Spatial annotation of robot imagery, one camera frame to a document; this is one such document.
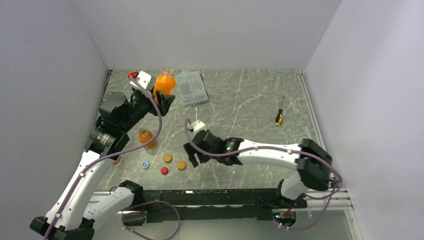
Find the orange bottle cap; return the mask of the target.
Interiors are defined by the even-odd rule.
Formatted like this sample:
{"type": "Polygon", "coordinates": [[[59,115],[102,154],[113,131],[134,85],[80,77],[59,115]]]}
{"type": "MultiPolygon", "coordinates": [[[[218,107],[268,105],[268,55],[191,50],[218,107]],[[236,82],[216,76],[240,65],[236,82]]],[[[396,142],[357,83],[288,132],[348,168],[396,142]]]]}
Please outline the orange bottle cap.
{"type": "Polygon", "coordinates": [[[163,156],[163,161],[165,163],[170,163],[172,160],[173,160],[173,156],[169,153],[167,153],[163,156]]]}
{"type": "Polygon", "coordinates": [[[177,163],[177,168],[179,170],[185,170],[187,168],[187,163],[185,161],[179,161],[177,163]]]}

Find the orange juice bottle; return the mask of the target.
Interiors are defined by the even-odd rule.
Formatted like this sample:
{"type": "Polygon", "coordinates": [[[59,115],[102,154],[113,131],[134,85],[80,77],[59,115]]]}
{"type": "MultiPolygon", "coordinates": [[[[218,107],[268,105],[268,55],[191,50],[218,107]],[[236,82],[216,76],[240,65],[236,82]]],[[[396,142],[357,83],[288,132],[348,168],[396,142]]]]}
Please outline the orange juice bottle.
{"type": "Polygon", "coordinates": [[[153,140],[149,144],[147,144],[148,141],[150,141],[153,138],[153,134],[151,131],[149,131],[146,128],[140,128],[138,131],[138,140],[141,144],[144,145],[146,149],[154,148],[156,145],[156,140],[153,140]]]}
{"type": "Polygon", "coordinates": [[[168,97],[173,94],[175,87],[175,71],[171,68],[163,68],[162,74],[157,77],[153,87],[155,102],[159,103],[159,94],[157,91],[160,91],[165,97],[168,97]]]}

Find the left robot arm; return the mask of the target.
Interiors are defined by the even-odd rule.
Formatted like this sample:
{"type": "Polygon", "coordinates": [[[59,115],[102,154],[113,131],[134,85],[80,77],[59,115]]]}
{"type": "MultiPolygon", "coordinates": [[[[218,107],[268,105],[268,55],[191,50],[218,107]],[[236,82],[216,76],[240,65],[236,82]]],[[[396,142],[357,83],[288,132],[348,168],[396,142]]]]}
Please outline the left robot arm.
{"type": "Polygon", "coordinates": [[[90,133],[78,167],[56,204],[44,216],[35,217],[30,229],[46,240],[91,240],[95,231],[116,212],[139,209],[144,203],[142,186],[130,180],[121,183],[105,199],[89,206],[101,179],[125,153],[131,130],[147,114],[164,117],[174,95],[134,89],[130,97],[113,91],[103,97],[99,117],[90,133]]]}

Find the clear plastic screw box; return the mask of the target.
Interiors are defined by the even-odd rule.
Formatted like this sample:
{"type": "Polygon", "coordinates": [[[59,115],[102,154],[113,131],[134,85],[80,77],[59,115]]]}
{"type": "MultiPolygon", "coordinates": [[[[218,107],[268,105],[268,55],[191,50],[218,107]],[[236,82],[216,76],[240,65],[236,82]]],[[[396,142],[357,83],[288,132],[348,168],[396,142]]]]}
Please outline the clear plastic screw box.
{"type": "Polygon", "coordinates": [[[199,71],[186,71],[176,76],[182,105],[185,107],[204,104],[208,101],[208,92],[204,78],[199,71]]]}

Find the red bottle cap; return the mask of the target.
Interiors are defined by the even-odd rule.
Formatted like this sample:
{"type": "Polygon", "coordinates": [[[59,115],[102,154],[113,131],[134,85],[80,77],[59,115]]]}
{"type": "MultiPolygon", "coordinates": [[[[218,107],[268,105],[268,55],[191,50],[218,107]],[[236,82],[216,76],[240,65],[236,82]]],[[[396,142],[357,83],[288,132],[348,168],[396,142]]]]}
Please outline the red bottle cap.
{"type": "Polygon", "coordinates": [[[162,175],[167,175],[169,173],[169,169],[167,167],[162,167],[160,172],[162,175]]]}

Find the blue white bottle cap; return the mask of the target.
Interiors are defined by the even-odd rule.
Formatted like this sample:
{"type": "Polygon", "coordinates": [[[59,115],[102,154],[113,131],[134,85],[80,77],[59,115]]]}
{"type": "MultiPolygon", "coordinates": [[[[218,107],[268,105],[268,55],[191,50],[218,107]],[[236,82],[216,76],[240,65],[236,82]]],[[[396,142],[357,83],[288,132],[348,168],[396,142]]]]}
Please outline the blue white bottle cap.
{"type": "Polygon", "coordinates": [[[147,169],[150,167],[150,164],[149,164],[147,161],[143,161],[143,162],[141,163],[141,167],[142,167],[144,170],[147,170],[147,169]]]}

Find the clear bottle red label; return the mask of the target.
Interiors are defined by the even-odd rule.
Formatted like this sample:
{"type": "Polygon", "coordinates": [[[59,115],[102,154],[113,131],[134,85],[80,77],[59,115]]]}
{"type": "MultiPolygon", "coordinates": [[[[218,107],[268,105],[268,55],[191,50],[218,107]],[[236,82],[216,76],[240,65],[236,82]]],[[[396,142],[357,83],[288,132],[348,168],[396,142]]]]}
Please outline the clear bottle red label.
{"type": "Polygon", "coordinates": [[[117,165],[121,161],[121,156],[118,155],[117,159],[113,162],[113,165],[117,165]]]}

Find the yellow black screwdriver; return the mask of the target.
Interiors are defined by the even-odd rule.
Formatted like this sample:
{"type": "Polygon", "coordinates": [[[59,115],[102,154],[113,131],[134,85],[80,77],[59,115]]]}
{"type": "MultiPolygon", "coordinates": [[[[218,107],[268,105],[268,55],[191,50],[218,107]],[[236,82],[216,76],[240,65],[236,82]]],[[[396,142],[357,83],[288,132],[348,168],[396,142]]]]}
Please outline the yellow black screwdriver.
{"type": "Polygon", "coordinates": [[[275,117],[275,125],[276,126],[280,126],[283,122],[283,105],[284,105],[284,100],[285,100],[285,96],[283,96],[278,104],[278,112],[277,115],[275,117]]]}

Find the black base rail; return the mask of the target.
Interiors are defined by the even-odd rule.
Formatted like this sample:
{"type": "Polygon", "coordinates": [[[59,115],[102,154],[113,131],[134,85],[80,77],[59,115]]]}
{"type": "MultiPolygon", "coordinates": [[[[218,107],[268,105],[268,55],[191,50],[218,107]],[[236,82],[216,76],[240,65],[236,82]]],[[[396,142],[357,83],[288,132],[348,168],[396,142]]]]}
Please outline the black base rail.
{"type": "Polygon", "coordinates": [[[147,223],[176,220],[256,219],[271,221],[278,211],[305,209],[304,194],[295,200],[278,195],[275,188],[144,190],[125,207],[144,213],[147,223]]]}

